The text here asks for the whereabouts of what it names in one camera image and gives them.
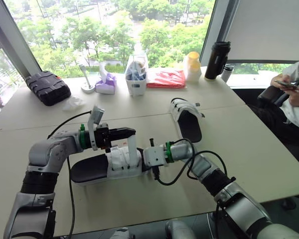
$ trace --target black thermos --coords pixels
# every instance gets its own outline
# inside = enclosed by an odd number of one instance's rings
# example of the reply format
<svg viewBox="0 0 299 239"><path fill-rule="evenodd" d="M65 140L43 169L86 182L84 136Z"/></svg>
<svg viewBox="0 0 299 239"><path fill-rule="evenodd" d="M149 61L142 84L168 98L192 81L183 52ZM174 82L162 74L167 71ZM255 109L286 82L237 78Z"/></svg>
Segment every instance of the black thermos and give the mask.
<svg viewBox="0 0 299 239"><path fill-rule="evenodd" d="M223 72L230 51L230 41L216 41L212 47L205 78L214 80Z"/></svg>

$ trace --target yellow lid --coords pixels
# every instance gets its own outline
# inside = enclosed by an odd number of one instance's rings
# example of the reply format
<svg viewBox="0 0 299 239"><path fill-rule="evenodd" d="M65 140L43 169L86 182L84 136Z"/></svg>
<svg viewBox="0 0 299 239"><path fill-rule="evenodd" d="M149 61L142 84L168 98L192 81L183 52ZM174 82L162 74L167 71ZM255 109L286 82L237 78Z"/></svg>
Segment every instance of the yellow lid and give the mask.
<svg viewBox="0 0 299 239"><path fill-rule="evenodd" d="M198 60L199 58L199 53L197 53L196 51L192 51L188 53L188 58L190 58L191 60Z"/></svg>

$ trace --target black pants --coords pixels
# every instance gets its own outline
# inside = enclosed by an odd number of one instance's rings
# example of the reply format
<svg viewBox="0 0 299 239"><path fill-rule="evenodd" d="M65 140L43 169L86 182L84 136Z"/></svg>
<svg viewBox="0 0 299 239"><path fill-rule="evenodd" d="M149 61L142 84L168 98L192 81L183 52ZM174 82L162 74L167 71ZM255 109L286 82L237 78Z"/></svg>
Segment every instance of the black pants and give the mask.
<svg viewBox="0 0 299 239"><path fill-rule="evenodd" d="M293 123L284 123L287 118L276 106L258 108L249 105L249 107L299 162L299 127Z"/></svg>

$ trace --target floor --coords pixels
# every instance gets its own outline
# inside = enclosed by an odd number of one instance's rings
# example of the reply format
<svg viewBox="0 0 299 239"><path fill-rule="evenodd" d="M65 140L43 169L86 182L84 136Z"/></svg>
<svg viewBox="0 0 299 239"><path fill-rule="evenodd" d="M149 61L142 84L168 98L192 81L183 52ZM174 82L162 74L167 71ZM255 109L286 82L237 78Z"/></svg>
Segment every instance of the floor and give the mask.
<svg viewBox="0 0 299 239"><path fill-rule="evenodd" d="M283 224L299 233L299 199L293 198L297 207L294 210L284 210L280 204L281 200L264 203L263 206L270 214L274 223ZM208 214L213 236L208 226L207 214L179 218L191 227L198 239L215 239L214 222L211 214ZM153 222L129 227L136 239L165 239L164 227L167 221ZM109 239L116 229L97 231L73 235L72 239ZM222 239L235 239L226 222L219 221L219 237Z"/></svg>

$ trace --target window frame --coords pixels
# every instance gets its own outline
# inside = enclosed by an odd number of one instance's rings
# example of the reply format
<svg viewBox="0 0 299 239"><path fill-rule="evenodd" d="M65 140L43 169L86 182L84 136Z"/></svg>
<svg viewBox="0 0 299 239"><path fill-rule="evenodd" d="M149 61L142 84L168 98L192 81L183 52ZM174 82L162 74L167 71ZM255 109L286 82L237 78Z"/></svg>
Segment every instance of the window frame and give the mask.
<svg viewBox="0 0 299 239"><path fill-rule="evenodd" d="M3 0L0 0L0 48L24 79L42 71Z"/></svg>
<svg viewBox="0 0 299 239"><path fill-rule="evenodd" d="M207 66L216 41L224 41L235 17L240 0L215 0L207 34L200 54L201 66Z"/></svg>

